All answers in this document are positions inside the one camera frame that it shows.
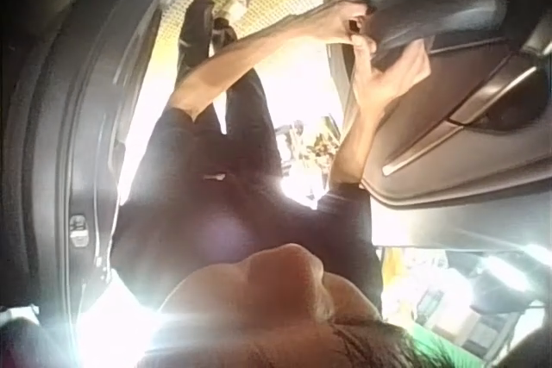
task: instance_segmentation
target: floor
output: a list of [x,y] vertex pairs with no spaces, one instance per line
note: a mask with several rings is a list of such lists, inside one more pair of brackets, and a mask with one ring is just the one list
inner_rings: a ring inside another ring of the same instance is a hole
[[[122,202],[126,200],[135,170],[143,155],[147,138],[173,90],[176,76],[177,39],[185,10],[191,0],[176,0],[163,14],[158,40],[147,69],[141,96],[136,106],[127,156],[120,182]],[[220,7],[225,0],[215,0]],[[252,34],[281,18],[312,9],[322,0],[252,0],[247,14],[235,25],[240,37]],[[341,105],[329,75],[324,45],[299,45],[282,50],[256,67],[262,79],[274,126],[331,114],[341,125]],[[223,115],[223,99],[216,103]]]

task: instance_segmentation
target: person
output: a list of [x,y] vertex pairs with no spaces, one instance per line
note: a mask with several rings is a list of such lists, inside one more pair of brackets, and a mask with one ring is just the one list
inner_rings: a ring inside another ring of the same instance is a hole
[[[248,0],[227,4],[223,12]],[[114,233],[113,267],[164,317],[141,366],[449,366],[381,320],[380,262],[360,187],[387,106],[430,75],[423,42],[381,73],[371,67],[374,42],[353,30],[369,19],[363,0],[332,0],[239,41],[231,14],[213,18],[213,7],[193,0],[185,13],[176,87]],[[302,41],[352,44],[356,59],[356,115],[316,210],[279,189],[253,69]],[[227,134],[212,106],[224,91]]]

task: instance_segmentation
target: hand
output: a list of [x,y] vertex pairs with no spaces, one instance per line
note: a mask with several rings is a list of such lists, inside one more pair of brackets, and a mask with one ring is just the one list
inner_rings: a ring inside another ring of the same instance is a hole
[[372,68],[375,43],[359,34],[352,36],[354,49],[353,91],[361,111],[382,115],[398,97],[431,74],[430,60],[423,40],[413,41],[385,72]]
[[351,43],[351,22],[357,27],[366,18],[363,0],[331,0],[297,17],[303,34],[324,43]]

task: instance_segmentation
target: black pants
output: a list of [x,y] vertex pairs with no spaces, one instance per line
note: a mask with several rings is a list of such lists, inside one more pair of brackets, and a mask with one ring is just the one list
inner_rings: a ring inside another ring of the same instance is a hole
[[[211,40],[215,49],[237,40],[235,31],[228,21],[213,18],[213,6],[212,0],[193,0],[185,13],[179,36],[177,83],[191,68],[209,58]],[[268,176],[282,175],[267,97],[254,69],[247,72],[227,91],[225,121],[226,140],[233,147],[233,165],[236,168]],[[206,147],[216,146],[221,126],[212,104],[197,118],[196,131]],[[216,148],[208,153],[214,154],[214,157],[228,155],[218,152]]]

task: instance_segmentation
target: nose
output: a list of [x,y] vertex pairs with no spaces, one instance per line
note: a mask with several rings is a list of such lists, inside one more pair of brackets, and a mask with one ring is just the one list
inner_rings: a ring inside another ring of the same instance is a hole
[[323,264],[304,247],[284,245],[248,259],[248,284],[265,317],[317,320],[326,315]]

